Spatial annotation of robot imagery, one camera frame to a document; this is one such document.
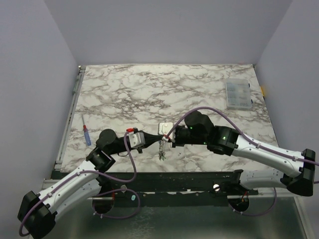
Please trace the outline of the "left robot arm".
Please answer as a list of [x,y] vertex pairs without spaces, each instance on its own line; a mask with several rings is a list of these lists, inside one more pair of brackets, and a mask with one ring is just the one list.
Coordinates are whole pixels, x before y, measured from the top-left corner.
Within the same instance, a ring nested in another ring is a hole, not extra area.
[[106,173],[115,163],[112,155],[125,151],[133,161],[131,150],[141,151],[161,139],[162,135],[149,134],[137,128],[127,129],[123,137],[117,137],[112,129],[103,130],[96,147],[76,169],[48,189],[25,194],[17,215],[19,235],[31,235],[35,239],[45,237],[54,228],[57,217],[68,207],[91,196],[106,196],[110,191],[106,179],[123,184],[133,182],[137,177],[135,165],[130,179]]

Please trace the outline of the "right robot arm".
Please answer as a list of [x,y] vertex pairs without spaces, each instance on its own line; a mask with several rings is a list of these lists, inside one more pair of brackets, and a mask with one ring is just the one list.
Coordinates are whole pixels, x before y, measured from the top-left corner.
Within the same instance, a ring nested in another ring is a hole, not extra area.
[[270,166],[269,171],[242,171],[229,182],[229,189],[240,195],[246,189],[286,188],[299,196],[313,195],[316,153],[311,149],[282,149],[244,134],[238,127],[215,126],[209,116],[193,110],[182,117],[185,126],[176,123],[163,136],[174,145],[206,145],[215,154],[236,156]]

